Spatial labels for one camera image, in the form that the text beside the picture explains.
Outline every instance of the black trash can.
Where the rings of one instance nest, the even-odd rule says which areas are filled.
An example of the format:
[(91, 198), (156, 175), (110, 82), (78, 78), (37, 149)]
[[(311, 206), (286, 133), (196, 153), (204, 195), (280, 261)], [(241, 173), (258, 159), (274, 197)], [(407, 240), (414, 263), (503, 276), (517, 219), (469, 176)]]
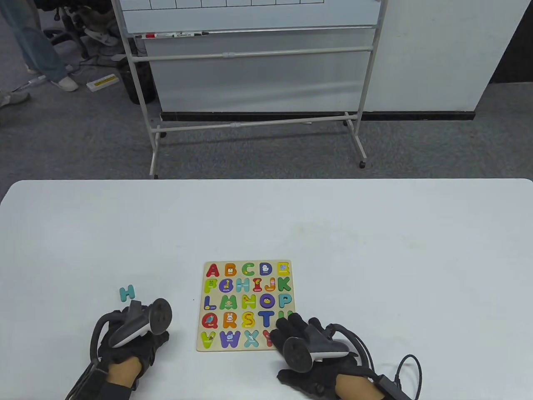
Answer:
[[(139, 82), (141, 83), (144, 101), (146, 104), (151, 103), (155, 100), (157, 93), (156, 86), (154, 84), (154, 78), (152, 77), (150, 63), (147, 61), (143, 61), (136, 63), (135, 66), (137, 68)], [(130, 100), (134, 104), (139, 104), (139, 97), (137, 96), (135, 85), (133, 84), (132, 72), (130, 70), (130, 65), (128, 64), (127, 58), (123, 58), (121, 61), (118, 62), (117, 69), (122, 78), (122, 82), (124, 83), (124, 87), (128, 92)]]

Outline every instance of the sneaker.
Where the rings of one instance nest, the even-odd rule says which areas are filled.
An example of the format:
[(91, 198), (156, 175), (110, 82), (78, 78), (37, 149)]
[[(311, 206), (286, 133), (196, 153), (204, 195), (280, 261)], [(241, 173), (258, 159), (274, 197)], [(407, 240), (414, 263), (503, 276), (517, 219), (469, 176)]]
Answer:
[(52, 83), (61, 90), (64, 90), (65, 92), (73, 92), (74, 90), (78, 89), (78, 84), (74, 82), (69, 76), (63, 78), (59, 82)]
[(113, 47), (118, 44), (118, 39), (110, 36), (109, 34), (103, 34), (100, 32), (95, 32), (93, 30), (85, 28), (85, 34), (100, 43), (103, 43), (106, 46)]
[(28, 64), (24, 64), (24, 65), (26, 66), (26, 71), (28, 71), (29, 74), (37, 75), (37, 74), (41, 73), (40, 71), (38, 71), (36, 69), (28, 67)]
[(15, 104), (21, 104), (30, 99), (30, 94), (28, 92), (20, 93), (8, 93), (2, 97), (0, 93), (0, 108), (5, 106), (14, 106)]

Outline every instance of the white table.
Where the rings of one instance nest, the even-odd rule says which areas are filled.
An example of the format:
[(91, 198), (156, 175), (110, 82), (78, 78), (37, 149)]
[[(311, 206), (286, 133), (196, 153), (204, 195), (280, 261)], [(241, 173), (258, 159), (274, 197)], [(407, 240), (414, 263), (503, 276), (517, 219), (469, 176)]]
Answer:
[(422, 399), (532, 399), (532, 205), (526, 180), (17, 183), (0, 206), (0, 398), (62, 399), (134, 284), (175, 311), (134, 398), (299, 400), (275, 351), (195, 350), (204, 262), (286, 258), (297, 310), (359, 334), (389, 377), (416, 354)]

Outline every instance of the whiteboard stand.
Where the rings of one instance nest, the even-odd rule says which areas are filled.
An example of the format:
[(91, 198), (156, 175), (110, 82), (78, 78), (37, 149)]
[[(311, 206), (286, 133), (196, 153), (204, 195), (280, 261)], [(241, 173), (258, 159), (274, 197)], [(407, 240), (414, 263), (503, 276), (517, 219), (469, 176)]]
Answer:
[[(359, 167), (361, 169), (366, 167), (367, 155), (365, 149), (359, 139), (359, 129), (361, 127), (361, 118), (363, 115), (363, 110), (365, 108), (365, 102), (368, 94), (368, 88), (370, 85), (370, 78), (372, 77), (372, 70), (374, 69), (374, 60), (376, 58), (376, 52), (379, 45), (379, 38), (381, 36), (381, 31), (383, 29), (383, 21), (385, 18), (385, 12), (387, 8), (388, 0), (376, 0), (380, 1), (381, 5), (379, 7), (379, 16), (377, 23), (375, 25), (355, 25), (350, 27), (320, 27), (315, 29), (373, 29), (374, 30), (374, 39), (372, 45), (369, 46), (354, 46), (354, 47), (330, 47), (323, 49), (298, 49), (298, 50), (281, 50), (281, 51), (259, 51), (259, 52), (224, 52), (224, 53), (214, 53), (214, 54), (192, 54), (192, 55), (169, 55), (169, 56), (143, 56), (138, 57), (132, 54), (130, 43), (128, 41), (128, 34), (126, 32), (125, 25), (121, 22), (122, 16), (122, 7), (119, 0), (111, 0), (113, 8), (115, 10), (115, 15), (117, 15), (118, 28), (120, 30), (120, 36), (122, 38), (122, 43), (124, 44), (124, 50), (132, 72), (133, 83), (135, 85), (135, 90), (137, 96), (139, 97), (139, 104), (141, 106), (142, 115), (144, 118), (144, 124), (146, 126), (148, 137), (150, 139), (150, 144), (152, 146), (152, 161), (150, 163), (150, 178), (159, 179), (157, 174), (157, 159), (159, 154), (159, 148), (161, 146), (161, 138), (164, 138), (167, 135), (167, 132), (184, 132), (184, 131), (198, 131), (198, 130), (207, 130), (207, 129), (219, 129), (219, 128), (240, 128), (248, 126), (268, 126), (268, 125), (287, 125), (287, 124), (304, 124), (304, 123), (313, 123), (313, 122), (338, 122), (342, 121), (345, 126), (348, 127), (350, 137), (352, 138), (352, 144), (355, 147), (355, 150), (359, 152), (361, 156), (361, 161)], [(285, 30), (294, 30), (294, 29), (257, 29), (257, 30), (247, 30), (246, 32), (256, 31), (285, 31)], [(209, 34), (217, 33), (227, 33), (221, 31), (208, 32)], [(147, 33), (140, 35), (139, 37), (146, 37)], [(191, 33), (181, 32), (184, 37), (193, 36)], [(216, 124), (216, 125), (197, 125), (197, 126), (180, 126), (180, 127), (168, 127), (161, 128), (160, 125), (157, 127), (152, 127), (150, 123), (150, 118), (148, 115), (148, 110), (146, 108), (146, 103), (144, 101), (144, 95), (142, 93), (141, 84), (139, 81), (139, 76), (137, 75), (137, 69), (135, 63), (144, 62), (144, 61), (178, 61), (178, 60), (201, 60), (201, 59), (231, 59), (231, 58), (241, 58), (241, 57), (276, 57), (281, 55), (301, 55), (301, 54), (331, 54), (331, 53), (351, 53), (351, 52), (369, 52), (370, 57), (368, 59), (368, 66), (365, 73), (365, 79), (361, 90), (361, 97), (359, 100), (359, 106), (356, 114), (350, 114), (345, 112), (344, 115), (340, 116), (331, 116), (331, 117), (315, 117), (315, 118), (295, 118), (295, 119), (281, 119), (277, 121), (257, 121), (257, 122), (233, 122), (229, 124)]]

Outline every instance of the black glove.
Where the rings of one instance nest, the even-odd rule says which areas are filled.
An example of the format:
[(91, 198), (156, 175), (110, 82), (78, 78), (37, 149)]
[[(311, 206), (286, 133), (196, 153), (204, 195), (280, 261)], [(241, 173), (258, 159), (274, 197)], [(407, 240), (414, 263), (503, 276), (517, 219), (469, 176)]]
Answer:
[[(317, 328), (320, 333), (324, 333), (324, 329), (317, 318), (311, 318), (309, 324)], [(278, 319), (276, 327), (277, 329), (270, 332), (270, 340), (281, 353), (283, 345), (288, 338), (306, 339), (304, 331), (308, 325), (299, 314), (293, 313), (289, 315), (288, 319)], [(349, 353), (347, 356), (340, 358), (325, 358), (322, 362), (314, 362), (312, 369), (305, 373), (281, 370), (278, 373), (278, 379), (281, 383), (301, 390), (307, 395), (337, 400), (339, 399), (335, 394), (337, 375), (357, 367), (357, 360), (355, 359), (357, 356), (355, 353)]]
[(101, 365), (107, 370), (107, 367), (111, 363), (120, 364), (131, 357), (137, 357), (142, 365), (141, 372), (137, 376), (137, 378), (140, 378), (144, 375), (148, 367), (154, 364), (157, 349), (168, 341), (168, 332), (165, 331), (161, 335), (154, 335), (152, 332), (148, 332), (144, 336), (139, 336), (121, 347), (112, 348), (109, 346), (109, 338), (121, 325), (121, 322), (109, 322), (109, 329), (104, 335), (100, 343), (100, 348), (98, 349), (98, 356), (102, 357)]

